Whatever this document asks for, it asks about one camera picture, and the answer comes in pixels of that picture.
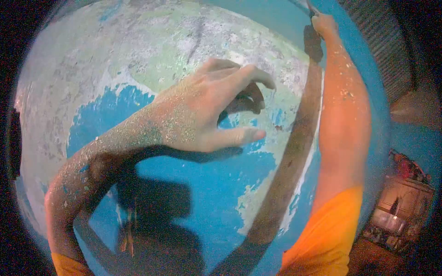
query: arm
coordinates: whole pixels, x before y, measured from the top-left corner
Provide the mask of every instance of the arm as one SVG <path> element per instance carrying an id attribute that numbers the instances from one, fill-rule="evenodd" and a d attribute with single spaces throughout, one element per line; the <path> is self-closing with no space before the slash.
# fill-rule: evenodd
<path id="1" fill-rule="evenodd" d="M 371 135 L 367 89 L 330 15 L 312 18 L 325 40 L 327 65 L 319 128 L 321 165 L 311 214 L 339 193 L 363 185 Z"/>
<path id="2" fill-rule="evenodd" d="M 45 197 L 51 252 L 86 264 L 74 235 L 74 218 L 90 204 L 93 194 L 110 188 L 118 168 L 138 149 L 165 145 L 210 152 L 262 139 L 265 131 L 256 128 L 217 129 L 220 113 L 238 94 L 262 98 L 256 94 L 260 91 L 249 89 L 255 82 L 275 88 L 270 75 L 255 66 L 240 68 L 228 60 L 211 59 L 74 154 L 52 180 Z"/>
<path id="3" fill-rule="evenodd" d="M 327 46 L 321 165 L 310 219 L 283 254 L 279 275 L 346 275 L 362 202 L 371 134 L 368 94 L 333 18 L 316 14 L 313 26 Z"/>

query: dark background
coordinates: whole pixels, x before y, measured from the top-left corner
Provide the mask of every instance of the dark background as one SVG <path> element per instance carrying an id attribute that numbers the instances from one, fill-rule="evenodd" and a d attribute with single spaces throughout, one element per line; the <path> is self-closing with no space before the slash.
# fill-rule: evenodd
<path id="1" fill-rule="evenodd" d="M 32 44 L 36 30 L 52 17 L 52 7 L 65 1 L 28 0 L 1 2 L 0 14 L 0 275 L 50 275 L 52 263 L 37 249 L 23 227 L 21 215 L 15 200 L 15 188 L 8 179 L 19 164 L 20 144 L 7 143 L 7 131 L 10 129 L 12 99 L 15 95 L 16 80 L 24 57 Z M 440 1 L 390 0 L 401 27 L 408 30 L 407 36 L 414 36 L 421 43 L 425 58 L 430 65 L 437 84 L 442 83 L 442 10 Z M 19 135 L 17 124 L 11 129 L 11 135 Z M 8 164 L 7 153 L 12 153 L 14 164 Z M 422 236 L 418 256 L 409 264 L 411 275 L 442 275 L 440 244 L 442 210 L 440 198 L 432 216 L 429 231 Z"/>

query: orange sleeve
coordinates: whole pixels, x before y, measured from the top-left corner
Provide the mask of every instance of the orange sleeve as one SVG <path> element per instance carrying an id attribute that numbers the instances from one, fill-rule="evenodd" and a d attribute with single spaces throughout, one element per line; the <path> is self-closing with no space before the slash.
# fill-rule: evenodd
<path id="1" fill-rule="evenodd" d="M 58 253 L 51 255 L 58 276 L 94 276 L 86 265 Z"/>
<path id="2" fill-rule="evenodd" d="M 362 192 L 361 185 L 348 189 L 313 214 L 298 241 L 283 254 L 279 275 L 346 275 Z"/>

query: wall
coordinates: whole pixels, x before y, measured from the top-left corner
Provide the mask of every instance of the wall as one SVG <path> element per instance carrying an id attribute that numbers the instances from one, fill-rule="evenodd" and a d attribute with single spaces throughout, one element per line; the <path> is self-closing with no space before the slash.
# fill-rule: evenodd
<path id="1" fill-rule="evenodd" d="M 431 186 L 438 190 L 442 180 L 440 131 L 425 126 L 392 122 L 391 147 L 405 154 L 432 177 Z"/>

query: corrugated metal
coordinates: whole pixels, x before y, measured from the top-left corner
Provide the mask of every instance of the corrugated metal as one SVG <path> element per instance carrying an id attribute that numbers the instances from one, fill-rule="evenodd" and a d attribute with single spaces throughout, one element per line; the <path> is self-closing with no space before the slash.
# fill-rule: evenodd
<path id="1" fill-rule="evenodd" d="M 358 26 L 379 67 L 388 102 L 412 90 L 402 30 L 385 0 L 337 0 Z"/>

